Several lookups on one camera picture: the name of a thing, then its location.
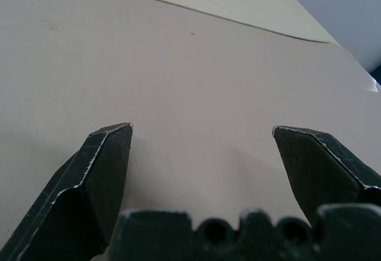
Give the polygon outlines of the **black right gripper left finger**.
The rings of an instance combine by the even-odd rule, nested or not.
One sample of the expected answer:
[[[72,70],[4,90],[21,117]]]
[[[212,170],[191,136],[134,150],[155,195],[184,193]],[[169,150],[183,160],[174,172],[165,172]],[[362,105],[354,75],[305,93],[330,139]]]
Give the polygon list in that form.
[[[0,261],[90,261],[110,245],[126,183],[133,126],[101,128],[51,177]]]

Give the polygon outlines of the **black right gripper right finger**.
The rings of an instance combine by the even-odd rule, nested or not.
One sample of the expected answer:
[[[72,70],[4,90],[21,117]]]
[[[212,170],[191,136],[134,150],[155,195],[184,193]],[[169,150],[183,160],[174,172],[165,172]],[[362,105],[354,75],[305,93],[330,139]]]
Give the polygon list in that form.
[[[381,175],[329,133],[273,127],[292,192],[309,222],[322,205],[367,203],[381,207]]]

